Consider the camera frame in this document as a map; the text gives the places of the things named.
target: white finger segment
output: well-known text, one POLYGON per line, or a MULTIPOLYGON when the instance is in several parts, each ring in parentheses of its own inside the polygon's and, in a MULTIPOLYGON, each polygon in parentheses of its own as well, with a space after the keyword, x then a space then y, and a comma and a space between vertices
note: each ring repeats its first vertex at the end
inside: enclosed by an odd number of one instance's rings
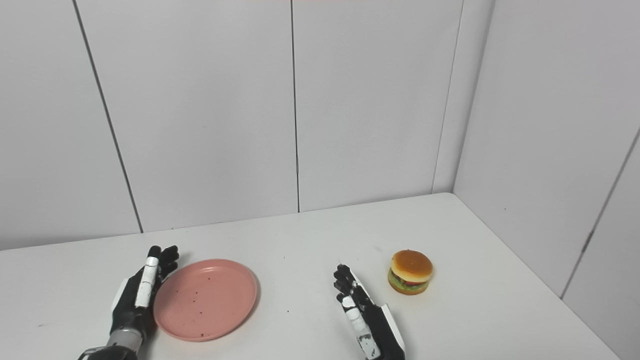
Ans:
POLYGON ((149 256, 147 258, 147 263, 145 264, 145 268, 142 271, 140 285, 138 286, 138 293, 136 294, 136 307, 149 306, 151 291, 153 290, 154 283, 156 282, 158 263, 158 258, 155 258, 153 256, 149 256))
POLYGON ((356 339, 360 344, 360 348, 367 357, 367 360, 377 359, 381 355, 380 348, 378 348, 376 341, 373 340, 371 330, 362 318, 360 310, 355 306, 356 304, 351 297, 347 296, 342 299, 342 307, 344 309, 349 309, 345 314, 347 315, 353 330, 356 332, 356 339))

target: burger patty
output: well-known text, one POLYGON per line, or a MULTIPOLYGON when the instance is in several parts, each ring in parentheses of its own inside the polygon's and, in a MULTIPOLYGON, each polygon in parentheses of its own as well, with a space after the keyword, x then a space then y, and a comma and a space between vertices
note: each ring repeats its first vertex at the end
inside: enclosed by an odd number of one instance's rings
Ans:
POLYGON ((426 288, 427 286, 429 286, 429 281, 425 281, 425 282, 406 281, 400 276, 396 275, 396 273, 394 273, 393 270, 391 269, 389 269, 388 278, 390 282, 394 283, 394 285, 398 286, 399 288, 404 288, 406 290, 417 290, 419 288, 423 288, 423 287, 426 288))

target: robot finger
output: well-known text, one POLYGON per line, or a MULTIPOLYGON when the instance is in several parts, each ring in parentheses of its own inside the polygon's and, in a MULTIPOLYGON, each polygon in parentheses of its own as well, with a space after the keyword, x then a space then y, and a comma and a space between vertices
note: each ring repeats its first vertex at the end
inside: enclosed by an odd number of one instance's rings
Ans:
POLYGON ((349 286, 346 286, 345 284, 342 284, 339 281, 336 281, 333 283, 333 287, 338 289, 339 292, 345 294, 345 295, 350 295, 351 294, 351 288, 349 286))
POLYGON ((160 278, 164 280, 164 278, 167 277, 167 275, 172 273, 177 268, 178 268, 178 263, 176 263, 175 261, 173 263, 169 263, 168 265, 162 266, 160 268, 160 278))
POLYGON ((367 294, 364 288, 359 284, 353 288, 351 297, 360 309, 364 309, 367 306, 374 305, 373 301, 369 297, 369 294, 367 294))
POLYGON ((356 281, 356 278, 353 276, 351 269, 345 264, 338 265, 337 272, 342 274, 342 276, 344 276, 344 278, 346 278, 347 281, 350 283, 353 283, 354 281, 356 281))
POLYGON ((164 249, 160 254, 160 266, 166 266, 174 261, 178 260, 180 254, 178 253, 178 246, 173 245, 164 249))
POLYGON ((349 288, 353 286, 353 283, 339 271, 334 272, 333 277, 335 278, 336 282, 341 283, 343 286, 347 286, 349 288))

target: hamburger bun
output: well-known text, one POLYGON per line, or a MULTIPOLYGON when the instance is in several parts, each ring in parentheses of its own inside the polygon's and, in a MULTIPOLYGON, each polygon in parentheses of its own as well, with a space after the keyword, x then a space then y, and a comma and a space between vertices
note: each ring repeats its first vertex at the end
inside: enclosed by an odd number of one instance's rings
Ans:
POLYGON ((392 257, 387 277, 391 287, 399 293, 416 295, 427 289, 432 273, 433 264, 423 253, 402 250, 392 257))

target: bottom bun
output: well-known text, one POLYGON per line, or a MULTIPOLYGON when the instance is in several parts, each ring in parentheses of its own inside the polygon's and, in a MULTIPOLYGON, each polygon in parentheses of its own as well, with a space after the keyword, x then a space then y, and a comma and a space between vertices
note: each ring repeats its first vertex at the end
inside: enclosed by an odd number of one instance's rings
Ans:
POLYGON ((419 285, 407 286, 406 284, 399 281, 394 275, 395 274, 393 273, 393 271, 389 269, 389 274, 387 275, 389 285, 391 285, 391 287, 397 292, 405 295, 418 295, 420 293, 423 293, 424 290, 427 290, 427 287, 429 286, 429 281, 425 281, 424 283, 419 285))

